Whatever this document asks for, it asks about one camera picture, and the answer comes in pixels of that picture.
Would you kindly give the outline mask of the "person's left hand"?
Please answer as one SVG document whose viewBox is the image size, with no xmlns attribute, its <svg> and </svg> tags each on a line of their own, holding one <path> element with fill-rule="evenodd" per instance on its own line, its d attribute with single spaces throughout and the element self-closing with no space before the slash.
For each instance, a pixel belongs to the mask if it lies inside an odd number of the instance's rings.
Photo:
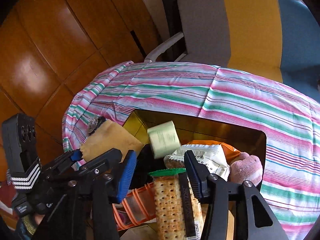
<svg viewBox="0 0 320 240">
<path fill-rule="evenodd" d="M 44 217 L 45 217 L 45 215 L 41 215 L 41 214 L 35 213 L 33 215 L 33 220 L 34 220 L 35 224 L 37 226 L 39 226 L 39 224 L 42 222 Z"/>
</svg>

